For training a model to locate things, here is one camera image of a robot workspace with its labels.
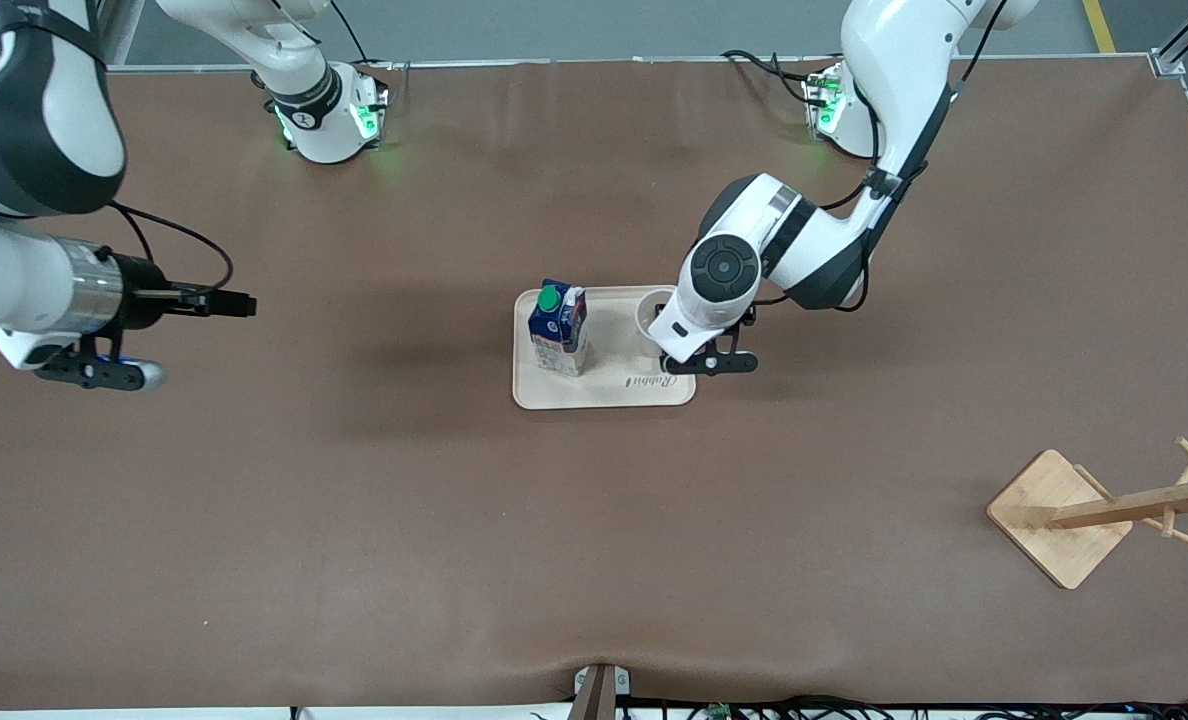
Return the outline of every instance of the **wooden base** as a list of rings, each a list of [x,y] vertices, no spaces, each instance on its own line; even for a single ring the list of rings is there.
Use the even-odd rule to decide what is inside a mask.
[[[986,514],[1056,585],[1074,589],[1132,530],[1130,522],[1072,530],[1045,528],[1056,507],[1093,500],[1100,495],[1070,461],[1060,451],[1047,450],[998,493]]]

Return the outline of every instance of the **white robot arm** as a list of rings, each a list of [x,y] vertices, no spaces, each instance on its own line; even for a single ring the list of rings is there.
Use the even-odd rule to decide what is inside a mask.
[[[55,381],[152,389],[162,368],[120,355],[124,331],[164,314],[247,316],[255,301],[21,222],[99,210],[122,184],[95,21],[91,0],[0,0],[0,352]]]
[[[865,192],[840,219],[767,173],[731,183],[704,215],[678,290],[650,327],[668,354],[666,368],[753,370],[752,356],[723,356],[712,341],[751,322],[760,277],[804,309],[846,309],[950,108],[947,74],[961,34],[981,13],[993,17],[1013,4],[1006,24],[1016,23],[1036,1],[853,0],[842,23],[843,63],[868,109],[832,124],[867,124],[864,135],[877,135],[871,118],[881,125],[881,152]],[[858,135],[855,128],[838,132]]]
[[[177,23],[242,56],[274,100],[289,145],[314,163],[342,163],[380,140],[388,88],[346,63],[328,63],[301,26],[330,0],[159,0]]]

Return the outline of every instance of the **paper cup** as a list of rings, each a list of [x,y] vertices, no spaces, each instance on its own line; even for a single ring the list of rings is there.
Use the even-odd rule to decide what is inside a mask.
[[[652,323],[657,318],[657,305],[664,305],[670,301],[672,296],[672,290],[653,290],[643,296],[639,299],[639,309],[636,310],[634,318],[636,324],[639,327],[639,333],[652,343],[652,353],[655,355],[661,354],[661,347],[652,340],[652,336],[647,334],[647,328],[652,327]]]

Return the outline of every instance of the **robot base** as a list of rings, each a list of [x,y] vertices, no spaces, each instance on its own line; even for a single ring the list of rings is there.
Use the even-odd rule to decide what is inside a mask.
[[[388,109],[388,87],[346,63],[331,63],[341,77],[341,101],[330,110],[317,130],[303,130],[279,110],[274,114],[283,122],[287,150],[296,150],[307,160],[330,165],[345,163],[367,147],[378,147],[383,139],[385,110]]]
[[[803,81],[804,96],[824,102],[824,108],[808,105],[808,127],[815,140],[833,143],[845,154],[868,159],[874,156],[873,118],[857,91],[846,63],[835,63]],[[883,145],[883,127],[878,127]]]

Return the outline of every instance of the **brown tablecloth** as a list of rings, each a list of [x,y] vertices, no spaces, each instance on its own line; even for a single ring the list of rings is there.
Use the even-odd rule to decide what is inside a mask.
[[[1183,468],[1180,86],[986,61],[862,312],[775,307],[762,370],[684,408],[526,413],[520,291],[670,282],[728,181],[828,201],[864,163],[748,65],[387,78],[341,168],[242,74],[110,82],[122,200],[222,241],[260,315],[129,337],[144,396],[0,360],[0,707],[545,701],[590,661],[699,700],[1188,696],[1188,547],[1138,530],[1068,592],[984,514],[1047,447],[1119,492]]]

